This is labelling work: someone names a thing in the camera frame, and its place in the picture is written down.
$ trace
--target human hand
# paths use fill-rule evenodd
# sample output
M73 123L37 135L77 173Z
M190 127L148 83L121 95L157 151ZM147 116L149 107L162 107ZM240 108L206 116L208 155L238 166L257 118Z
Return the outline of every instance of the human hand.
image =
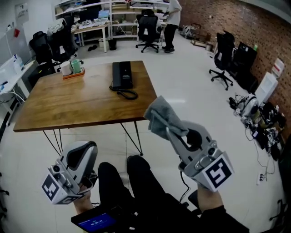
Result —
M223 202L219 192L211 192L198 184L198 204L199 209L204 212L205 210L215 209L223 206Z
M80 184L80 187L81 187L80 191L87 189L87 187L82 184ZM74 205L78 214L94 208L91 203L90 198L91 198L91 191L89 191L84 197L74 201Z

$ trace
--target tiled floor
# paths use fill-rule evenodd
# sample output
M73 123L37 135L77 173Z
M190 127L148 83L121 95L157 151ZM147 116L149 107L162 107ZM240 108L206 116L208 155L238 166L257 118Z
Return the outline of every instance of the tiled floor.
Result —
M181 119L204 125L218 141L220 149L230 156L235 175L221 189L228 213L249 227L251 232L267 230L272 224L269 218L277 213L276 202L283 197L283 191L277 163L275 174L268 176L268 182L256 185L258 172L262 169L257 162L255 145L246 139L244 126L227 103L235 92L242 95L246 92L236 83L225 91L219 81L211 82L208 70L215 69L213 60L204 49L192 46L179 35L175 37L176 51L173 54L162 51L156 54L151 49L142 54L134 44L133 41L118 41L118 49L106 54L98 49L87 52L82 48L79 56L85 67L143 60L157 95L163 95ZM138 122L145 158L163 188L179 199L186 190L177 168L179 159L170 143L150 133L147 125L147 121ZM73 205L51 205L40 188L46 168L58 155L42 132L14 133L13 126L11 124L6 129L0 144L0 184L10 192L10 196L4 196L8 208L3 223L6 232L81 232L70 223L70 218L76 214ZM126 128L137 140L134 124L127 123ZM95 141L99 149L95 170L101 162L108 161L116 166L125 185L129 186L125 161L137 150L120 125L62 130L62 139L64 145L75 140ZM266 165L266 152L259 149L259 155L260 162ZM269 171L273 171L272 160ZM194 191L196 183L187 177L185 180ZM92 190L92 201L98 200L96 185Z

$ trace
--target wall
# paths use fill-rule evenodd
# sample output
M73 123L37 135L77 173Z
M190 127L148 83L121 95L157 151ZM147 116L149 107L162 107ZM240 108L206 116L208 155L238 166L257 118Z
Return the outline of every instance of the wall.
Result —
M259 46L258 55L251 69L258 80L279 57L285 63L285 70L279 85L270 98L278 104L287 118L284 138L291 133L291 25L278 16L259 7L238 0L179 0L182 6L181 23L192 22L202 25L201 34L211 33L215 45L216 33L226 30L240 41L253 47Z
M289 0L240 0L259 6L291 23L291 7Z
M27 43L33 34L38 31L47 32L48 25L53 21L51 4L53 0L6 0L0 8L0 36L2 36L8 24L15 25L15 5L27 3L29 9L29 21L23 24Z

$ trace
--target brick wall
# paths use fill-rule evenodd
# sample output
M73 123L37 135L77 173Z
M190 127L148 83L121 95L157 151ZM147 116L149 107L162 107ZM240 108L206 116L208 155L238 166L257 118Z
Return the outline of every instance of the brick wall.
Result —
M286 139L291 133L291 25L271 12L238 0L179 2L183 8L180 26L201 24L201 34L211 33L214 45L216 33L223 30L235 36L236 46L240 41L251 47L257 44L258 55L251 72L258 80L271 71L276 58L285 63L285 70L270 101L278 104L287 118L283 132Z

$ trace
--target blue screen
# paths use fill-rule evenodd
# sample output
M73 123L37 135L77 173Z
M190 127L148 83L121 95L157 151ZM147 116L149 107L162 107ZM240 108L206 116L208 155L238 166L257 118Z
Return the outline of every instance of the blue screen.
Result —
M109 214L104 213L97 217L91 218L85 222L79 223L80 227L85 229L87 232L94 232L116 223Z
M109 16L109 10L100 10L99 11L99 15L98 15L99 19L108 18L108 16Z

